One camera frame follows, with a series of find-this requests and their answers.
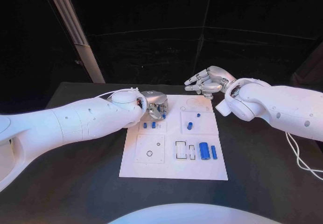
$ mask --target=blue block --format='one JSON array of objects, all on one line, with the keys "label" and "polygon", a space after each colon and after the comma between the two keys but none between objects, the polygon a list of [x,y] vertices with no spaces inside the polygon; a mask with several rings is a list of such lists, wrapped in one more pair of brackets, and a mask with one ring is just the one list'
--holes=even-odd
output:
[{"label": "blue block", "polygon": [[213,160],[216,160],[218,159],[218,156],[216,156],[216,152],[215,152],[215,146],[210,146],[210,150],[212,150]]},{"label": "blue block", "polygon": [[200,158],[202,158],[202,160],[210,159],[209,146],[208,146],[206,142],[200,143]]},{"label": "blue block", "polygon": [[190,122],[189,125],[187,125],[189,130],[192,129],[192,126],[193,126],[193,123]]}]

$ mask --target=small blue piece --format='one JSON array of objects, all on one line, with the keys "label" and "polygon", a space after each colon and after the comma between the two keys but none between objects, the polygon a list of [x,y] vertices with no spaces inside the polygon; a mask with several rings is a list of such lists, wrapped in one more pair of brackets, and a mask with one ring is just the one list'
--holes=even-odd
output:
[{"label": "small blue piece", "polygon": [[216,160],[218,159],[218,156],[216,156],[216,152],[215,152],[215,146],[210,146],[210,150],[212,150],[213,160]]},{"label": "small blue piece", "polygon": [[193,123],[190,122],[189,125],[187,125],[189,130],[192,129],[192,126],[193,126]]},{"label": "small blue piece", "polygon": [[202,158],[202,160],[210,159],[209,146],[208,146],[206,142],[200,143],[200,158]]}]

